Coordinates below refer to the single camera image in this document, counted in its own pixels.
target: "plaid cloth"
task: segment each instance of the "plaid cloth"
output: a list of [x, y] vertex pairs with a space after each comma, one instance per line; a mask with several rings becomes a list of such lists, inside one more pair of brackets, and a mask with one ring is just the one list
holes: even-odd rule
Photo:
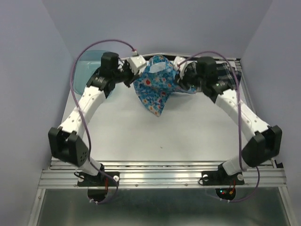
[[[238, 82], [240, 82], [241, 72], [236, 71], [235, 67], [232, 67], [232, 68], [235, 71]], [[197, 72], [197, 62], [192, 62], [192, 63], [188, 64], [186, 70], [196, 73]], [[235, 80], [233, 78], [231, 69], [227, 63], [217, 64], [217, 74], [218, 74], [219, 80], [222, 80], [224, 82], [230, 82], [233, 85], [233, 87], [236, 88]]]

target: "gray wall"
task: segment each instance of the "gray wall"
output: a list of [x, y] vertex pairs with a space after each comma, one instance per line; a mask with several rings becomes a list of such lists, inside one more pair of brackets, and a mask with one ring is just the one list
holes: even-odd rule
[[0, 225], [27, 225], [71, 55], [40, 0], [0, 3]]
[[[216, 50], [242, 57], [272, 0], [43, 0], [75, 57], [90, 43], [126, 40], [140, 53]], [[100, 49], [128, 55], [115, 43]]]
[[274, 0], [242, 58], [258, 114], [283, 130], [283, 160], [301, 223], [301, 1]]

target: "white table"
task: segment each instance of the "white table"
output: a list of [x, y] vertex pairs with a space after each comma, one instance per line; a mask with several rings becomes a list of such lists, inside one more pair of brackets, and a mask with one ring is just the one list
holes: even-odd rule
[[[74, 107], [70, 93], [63, 120]], [[173, 94], [157, 117], [118, 84], [88, 128], [97, 161], [224, 161], [238, 152], [237, 125], [203, 93]]]

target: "purple cable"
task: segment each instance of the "purple cable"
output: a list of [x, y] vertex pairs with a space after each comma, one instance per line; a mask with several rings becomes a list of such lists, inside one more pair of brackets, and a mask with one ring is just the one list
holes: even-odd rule
[[99, 170], [92, 162], [91, 162], [91, 159], [90, 159], [90, 155], [91, 155], [91, 149], [92, 149], [92, 144], [91, 144], [91, 136], [90, 136], [90, 133], [89, 133], [89, 130], [88, 130], [88, 126], [87, 126], [87, 123], [85, 121], [85, 118], [84, 118], [84, 115], [83, 113], [81, 112], [81, 108], [79, 106], [79, 103], [75, 97], [75, 93], [74, 93], [74, 89], [73, 89], [73, 81], [74, 81], [74, 73], [75, 73], [75, 68], [76, 68], [76, 64], [78, 62], [78, 60], [80, 59], [80, 57], [83, 55], [84, 52], [86, 52], [89, 48], [91, 48], [92, 46], [95, 46], [97, 44], [100, 44], [100, 43], [103, 43], [103, 42], [108, 42], [108, 41], [116, 41], [116, 42], [120, 42], [120, 43], [123, 43], [123, 44], [126, 44], [128, 45], [132, 51], [134, 52], [135, 49], [133, 46], [131, 46], [130, 44], [128, 44], [127, 42], [125, 41], [122, 41], [122, 40], [118, 40], [118, 39], [106, 39], [106, 40], [102, 40], [102, 41], [97, 41], [97, 42], [94, 42], [92, 43], [91, 45], [89, 45], [88, 47], [86, 47], [80, 54], [79, 56], [76, 58], [76, 60], [74, 61], [73, 65], [72, 65], [72, 69], [71, 69], [71, 74], [70, 74], [70, 90], [71, 90], [71, 94], [72, 94], [72, 97], [73, 97], [73, 100], [74, 100], [74, 103], [79, 111], [79, 115], [80, 115], [80, 118], [83, 122], [83, 125], [84, 125], [84, 128], [85, 128], [85, 131], [86, 131], [86, 134], [87, 134], [87, 138], [88, 138], [88, 143], [89, 143], [89, 155], [88, 155], [88, 161], [90, 162], [90, 164], [92, 165], [92, 167], [94, 169], [96, 169], [100, 174], [102, 174], [103, 176], [107, 177], [108, 179], [112, 180], [115, 185], [116, 185], [116, 190], [114, 192], [114, 194], [110, 197], [110, 199], [108, 200], [103, 200], [101, 202], [95, 202], [93, 201], [95, 204], [103, 204], [103, 203], [107, 203], [109, 201], [111, 201], [114, 196], [116, 195], [117, 191], [118, 191], [118, 183], [114, 180], [113, 177], [109, 176], [108, 174], [102, 172], [101, 170]]
[[[240, 106], [239, 82], [238, 82], [236, 73], [233, 70], [233, 67], [231, 66], [229, 60], [227, 60], [226, 57], [224, 57], [220, 53], [217, 53], [217, 52], [214, 52], [214, 51], [203, 51], [203, 52], [197, 53], [197, 54], [195, 54], [195, 55], [193, 55], [193, 56], [191, 56], [189, 58], [186, 58], [184, 61], [182, 61], [181, 63], [179, 63], [178, 66], [181, 66], [183, 63], [189, 61], [193, 57], [196, 57], [196, 56], [204, 54], [204, 53], [216, 54], [216, 55], [220, 56], [221, 58], [223, 58], [227, 62], [227, 64], [229, 65], [229, 67], [231, 69], [231, 73], [233, 74], [233, 77], [234, 77], [234, 80], [235, 80], [235, 84], [236, 84], [236, 93], [237, 93], [237, 102], [238, 102], [238, 146], [239, 146], [239, 148], [238, 148], [238, 156], [239, 156], [239, 167], [240, 167], [240, 169], [242, 171], [244, 171], [243, 166], [242, 166], [241, 106]], [[250, 195], [248, 195], [247, 197], [245, 197], [245, 198], [242, 198], [242, 199], [239, 199], [239, 200], [230, 201], [230, 202], [241, 202], [241, 201], [247, 200], [247, 199], [249, 199], [256, 192], [256, 190], [257, 190], [257, 188], [259, 186], [259, 182], [260, 182], [260, 172], [259, 172], [258, 167], [256, 167], [256, 169], [257, 169], [257, 173], [258, 173], [258, 180], [257, 180], [257, 184], [256, 184], [253, 192]]]

